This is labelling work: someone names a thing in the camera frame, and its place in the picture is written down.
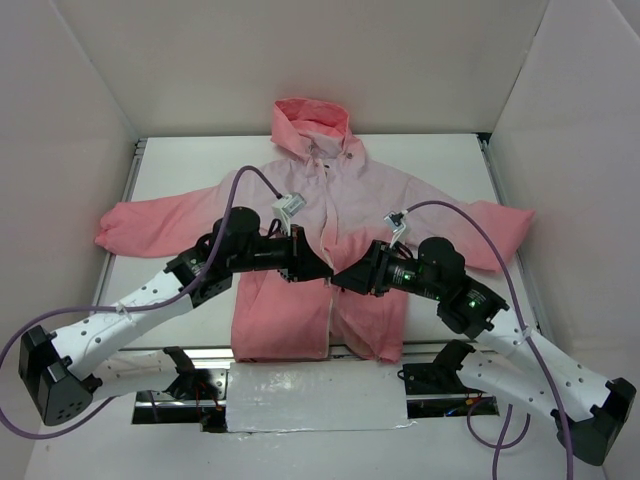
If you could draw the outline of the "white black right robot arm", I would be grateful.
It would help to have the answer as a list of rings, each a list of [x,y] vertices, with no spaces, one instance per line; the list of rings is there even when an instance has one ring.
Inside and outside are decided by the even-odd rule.
[[[489,287],[468,276],[465,260],[444,238],[424,240],[415,258],[372,242],[334,285],[382,296],[400,290],[437,303],[436,314],[464,341],[449,342],[435,361],[446,391],[463,385],[522,406],[551,421],[557,438],[579,460],[603,465],[626,423],[635,387],[589,370],[529,326]]]

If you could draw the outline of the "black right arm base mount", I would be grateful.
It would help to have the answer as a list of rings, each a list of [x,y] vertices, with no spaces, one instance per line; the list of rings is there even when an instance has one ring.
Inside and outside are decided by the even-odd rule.
[[[407,395],[469,394],[458,373],[462,361],[476,349],[461,340],[452,340],[436,355],[433,362],[404,364],[397,377],[404,382]]]

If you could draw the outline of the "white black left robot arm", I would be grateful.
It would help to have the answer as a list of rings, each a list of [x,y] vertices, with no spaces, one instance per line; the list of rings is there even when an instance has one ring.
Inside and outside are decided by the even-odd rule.
[[[233,207],[212,231],[178,254],[143,286],[112,306],[49,332],[41,324],[20,336],[18,372],[47,426],[77,417],[115,377],[111,357],[145,333],[230,289],[236,273],[276,271],[289,283],[328,279],[303,227],[260,232],[259,215]]]

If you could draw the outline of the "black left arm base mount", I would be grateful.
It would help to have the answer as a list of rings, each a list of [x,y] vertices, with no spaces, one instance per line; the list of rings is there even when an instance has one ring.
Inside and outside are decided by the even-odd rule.
[[[226,392],[226,374],[216,376],[209,369],[198,369],[185,351],[176,346],[165,347],[162,352],[175,364],[177,377],[164,393],[176,400],[223,400]]]

